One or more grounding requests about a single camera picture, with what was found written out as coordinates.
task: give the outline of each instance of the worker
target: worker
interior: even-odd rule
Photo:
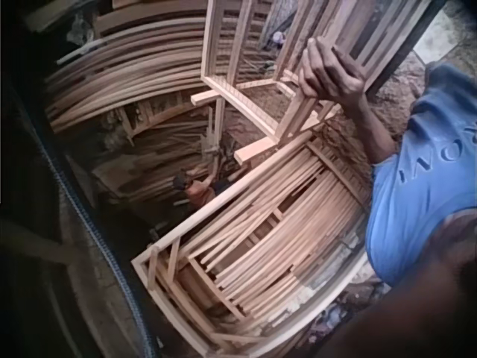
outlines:
[[[430,68],[397,153],[349,55],[310,39],[299,82],[306,95],[339,103],[355,124],[373,167],[367,255],[396,287],[339,330],[320,357],[474,357],[475,81],[447,64]],[[465,347],[473,351],[460,354]]]
[[[227,178],[216,180],[221,164],[223,163],[219,163],[219,156],[216,155],[214,157],[212,173],[204,181],[193,179],[193,176],[201,169],[201,166],[198,166],[192,170],[181,172],[176,175],[173,179],[172,185],[177,190],[183,190],[190,203],[196,209],[200,209],[221,192],[224,192],[232,186],[232,184],[249,169],[249,166],[246,165],[229,175]]]

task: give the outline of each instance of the person in red shirt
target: person in red shirt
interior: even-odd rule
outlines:
[[[175,176],[172,182],[175,189],[185,192],[191,204],[197,209],[200,209],[215,198],[215,196],[232,186],[233,182],[239,179],[240,176],[249,169],[249,166],[244,166],[227,178],[215,181],[220,167],[219,158],[215,157],[212,173],[204,181],[194,180],[192,176],[196,174],[198,170],[202,169],[202,167],[203,165],[187,172],[182,171]]]

